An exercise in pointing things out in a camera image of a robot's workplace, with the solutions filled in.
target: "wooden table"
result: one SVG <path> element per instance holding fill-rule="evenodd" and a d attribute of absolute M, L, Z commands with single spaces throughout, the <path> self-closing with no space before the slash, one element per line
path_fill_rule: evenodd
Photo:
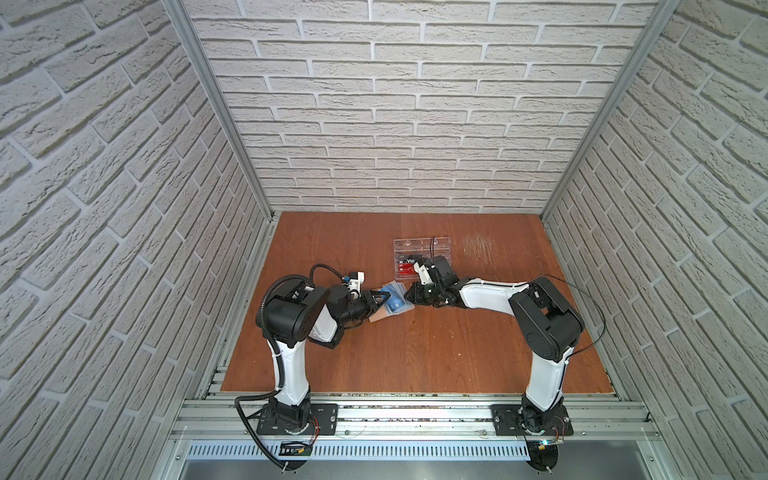
<path fill-rule="evenodd" d="M 264 291 L 275 279 L 288 273 L 307 275 L 314 263 L 327 263 L 341 273 L 363 271 L 363 286 L 378 288 L 395 276 L 392 241 L 420 237 L 451 237 L 451 263 L 460 278 L 521 282 L 541 273 L 563 277 L 535 215 L 286 212 L 222 390 L 274 387 L 270 351 L 254 320 Z M 326 286 L 338 282 L 320 269 L 315 281 Z M 570 290 L 553 282 L 573 302 Z M 589 343 L 584 332 L 579 346 Z M 309 342 L 306 346 L 306 376 L 314 392 L 522 393 L 530 368 L 531 350 L 515 319 L 489 310 L 417 306 L 348 330 L 334 350 Z M 571 360 L 564 390 L 613 392 L 594 349 Z"/>

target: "brick wall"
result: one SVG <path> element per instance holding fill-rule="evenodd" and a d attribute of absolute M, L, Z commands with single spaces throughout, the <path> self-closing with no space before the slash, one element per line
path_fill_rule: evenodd
<path fill-rule="evenodd" d="M 139 478 L 261 216 L 160 2 L 0 2 L 0 478 Z"/>
<path fill-rule="evenodd" d="M 684 0 L 547 222 L 687 477 L 768 473 L 766 14 Z"/>
<path fill-rule="evenodd" d="M 654 2 L 187 0 L 281 210 L 538 213 Z"/>

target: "metal floor panel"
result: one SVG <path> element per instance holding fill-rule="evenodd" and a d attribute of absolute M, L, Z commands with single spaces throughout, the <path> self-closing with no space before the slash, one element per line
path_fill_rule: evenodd
<path fill-rule="evenodd" d="M 282 474 L 266 460 L 190 460 L 183 480 L 650 480 L 636 442 L 572 442 L 561 445 L 552 475 L 525 462 L 314 462 Z"/>
<path fill-rule="evenodd" d="M 296 460 L 277 454 L 280 440 L 264 440 L 264 445 L 280 459 Z M 264 454 L 250 440 L 194 440 L 187 460 L 261 460 Z M 519 462 L 529 460 L 525 442 L 518 440 L 325 440 L 315 443 L 311 459 L 317 460 L 397 460 Z"/>

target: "wire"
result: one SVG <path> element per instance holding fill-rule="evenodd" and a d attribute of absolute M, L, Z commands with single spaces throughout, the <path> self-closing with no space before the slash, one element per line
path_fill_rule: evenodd
<path fill-rule="evenodd" d="M 342 280 L 342 281 L 344 280 L 344 277 L 342 276 L 342 274 L 337 272 L 336 270 L 334 270 L 332 266 L 328 266 L 328 265 L 326 265 L 324 263 L 315 263 L 314 265 L 312 265 L 312 268 L 310 269 L 310 280 L 312 280 L 312 281 L 315 280 L 315 269 L 317 269 L 317 268 L 324 268 L 324 269 L 332 272 L 337 277 L 339 277 L 339 280 Z"/>
<path fill-rule="evenodd" d="M 555 418 L 556 418 L 556 419 L 558 419 L 558 420 L 560 420 L 560 423 L 562 423 L 562 424 L 563 424 L 563 440 L 565 440 L 565 420 L 563 420 L 562 418 L 560 418 L 560 417 L 557 417 L 557 416 L 556 416 Z"/>
<path fill-rule="evenodd" d="M 280 277 L 279 279 L 275 280 L 272 285 L 270 285 L 266 292 L 264 293 L 264 297 L 261 299 L 261 305 L 259 306 L 259 311 L 256 315 L 256 324 L 261 327 L 262 331 L 264 332 L 264 336 L 266 337 L 267 342 L 270 345 L 270 349 L 272 350 L 272 354 L 274 355 L 275 362 L 277 363 L 277 388 L 275 388 L 272 392 L 264 393 L 262 395 L 251 395 L 251 396 L 238 396 L 235 398 L 235 409 L 237 410 L 237 414 L 240 416 L 240 420 L 243 422 L 243 425 L 245 425 L 246 431 L 248 431 L 248 434 L 253 439 L 253 441 L 256 443 L 256 445 L 259 447 L 259 450 L 266 456 L 270 462 L 272 462 L 276 467 L 282 469 L 285 471 L 292 471 L 299 468 L 301 465 L 304 465 L 306 462 L 281 462 L 275 455 L 272 455 L 272 452 L 264 446 L 264 444 L 259 439 L 258 435 L 256 435 L 256 432 L 253 430 L 253 427 L 250 426 L 249 419 L 256 418 L 261 414 L 261 412 L 266 408 L 266 406 L 262 407 L 261 410 L 258 412 L 246 416 L 243 412 L 243 407 L 240 406 L 240 402 L 255 402 L 258 400 L 266 400 L 269 398 L 274 397 L 277 395 L 280 390 L 283 388 L 283 385 L 285 383 L 285 366 L 283 365 L 283 357 L 280 355 L 280 348 L 277 345 L 277 341 L 275 340 L 274 334 L 272 332 L 272 329 L 270 328 L 269 323 L 266 321 L 266 313 L 265 308 L 266 304 L 269 302 L 270 297 L 272 296 L 272 293 L 275 291 L 275 289 L 285 283 L 288 280 L 303 280 L 304 282 L 307 282 L 309 286 L 314 288 L 315 283 L 305 277 L 304 275 L 285 275 Z"/>
<path fill-rule="evenodd" d="M 586 290 L 582 289 L 582 288 L 581 288 L 581 287 L 579 287 L 578 285 L 574 285 L 573 283 L 571 283 L 571 282 L 568 282 L 567 280 L 563 280 L 563 279 L 562 279 L 562 278 L 560 278 L 559 276 L 550 275 L 549 273 L 544 273 L 544 274 L 542 274 L 541 276 L 548 276 L 549 278 L 554 278 L 555 280 L 559 280 L 559 281 L 561 281 L 562 283 L 565 283 L 565 284 L 566 284 L 566 285 L 568 285 L 568 286 L 572 286 L 572 287 L 574 287 L 576 290 L 578 290 L 579 292 L 583 293 L 583 294 L 584 294 L 584 295 L 585 295 L 585 296 L 586 296 L 588 299 L 592 300 L 592 303 L 594 303 L 594 305 L 595 305 L 595 306 L 598 308 L 598 312 L 600 313 L 600 317 L 603 319 L 603 331 L 602 331 L 602 332 L 600 332 L 600 335 L 598 336 L 598 339 L 596 339 L 594 342 L 590 343 L 589 345 L 587 345 L 587 346 L 586 346 L 586 347 L 584 347 L 583 349 L 580 349 L 580 350 L 576 350 L 576 351 L 575 351 L 575 352 L 573 352 L 571 355 L 569 355 L 569 356 L 568 356 L 568 358 L 570 359 L 572 356 L 574 356 L 574 355 L 578 355 L 579 353 L 581 353 L 581 352 L 584 352 L 584 351 L 586 351 L 586 350 L 589 350 L 589 349 L 590 349 L 590 348 L 592 348 L 593 346 L 597 345 L 597 344 L 598 344 L 598 342 L 600 342 L 600 341 L 603 339 L 603 335 L 605 335 L 605 331 L 606 331 L 606 330 L 608 330 L 608 321 L 607 321 L 607 319 L 605 318 L 605 312 L 603 312 L 603 309 L 602 309 L 602 307 L 600 307 L 600 303 L 598 303 L 598 301 L 597 301 L 597 300 L 595 300 L 595 299 L 594 299 L 594 297 L 593 297 L 592 295 L 590 295 L 590 294 L 589 294 L 589 293 L 588 293 Z"/>
<path fill-rule="evenodd" d="M 240 420 L 243 421 L 243 425 L 245 425 L 246 431 L 248 431 L 248 434 L 253 439 L 253 441 L 256 443 L 256 445 L 259 447 L 259 450 L 266 456 L 266 458 L 272 462 L 277 468 L 291 472 L 293 470 L 296 470 L 301 465 L 304 465 L 306 462 L 282 462 L 279 460 L 275 455 L 272 455 L 272 452 L 261 442 L 258 435 L 256 435 L 256 432 L 253 430 L 253 427 L 250 426 L 250 422 L 248 422 L 248 417 L 245 416 L 245 413 L 243 412 L 243 407 L 240 405 L 240 402 L 255 402 L 258 400 L 266 400 L 270 397 L 273 397 L 277 395 L 278 391 L 273 390 L 272 392 L 265 393 L 263 395 L 245 395 L 245 396 L 239 396 L 235 398 L 235 409 L 237 410 L 237 414 L 240 416 Z"/>

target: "aluminum frame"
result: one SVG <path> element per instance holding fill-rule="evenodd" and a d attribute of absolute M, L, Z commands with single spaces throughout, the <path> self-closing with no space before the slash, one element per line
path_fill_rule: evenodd
<path fill-rule="evenodd" d="M 214 68 L 211 67 L 208 56 L 205 54 L 203 42 L 200 41 L 200 37 L 197 35 L 192 18 L 187 11 L 187 7 L 184 5 L 184 0 L 164 0 L 164 4 L 168 17 L 176 28 L 176 33 L 179 35 L 181 44 L 187 50 L 187 57 L 197 72 L 197 77 L 200 79 L 203 90 L 205 90 L 205 95 L 210 100 L 210 106 L 219 118 L 221 130 L 227 136 L 235 159 L 240 164 L 243 175 L 245 175 L 248 185 L 256 197 L 256 203 L 261 213 L 267 218 L 267 221 L 271 222 L 275 212 L 270 206 L 270 201 L 266 198 L 256 170 L 250 163 L 250 155 L 248 155 L 243 138 L 240 136 L 240 130 L 237 128 L 227 100 L 224 98 L 224 93 L 221 91 L 219 82 L 214 74 Z"/>
<path fill-rule="evenodd" d="M 568 162 L 568 165 L 565 166 L 565 170 L 563 170 L 563 174 L 560 177 L 560 180 L 558 180 L 558 184 L 554 187 L 552 195 L 549 196 L 547 203 L 541 210 L 539 216 L 542 221 L 546 221 L 554 213 L 554 209 L 568 190 L 568 186 L 571 184 L 571 179 L 578 171 L 582 162 L 584 162 L 592 144 L 603 131 L 605 125 L 607 125 L 614 110 L 618 107 L 619 103 L 621 103 L 621 99 L 637 77 L 637 73 L 643 66 L 643 62 L 648 58 L 648 54 L 650 54 L 650 51 L 656 45 L 656 40 L 658 40 L 661 32 L 667 26 L 667 23 L 669 23 L 672 14 L 679 4 L 680 0 L 658 0 L 656 8 L 654 8 L 654 11 L 650 14 L 650 18 L 645 24 L 645 28 L 643 28 L 637 43 L 632 49 L 632 52 L 630 52 L 629 57 L 627 57 L 627 61 L 622 65 L 621 70 L 619 70 L 616 80 L 611 84 L 611 88 L 605 95 L 598 111 L 594 114 L 584 136 L 579 141 L 574 154 L 571 156 L 571 160 Z"/>

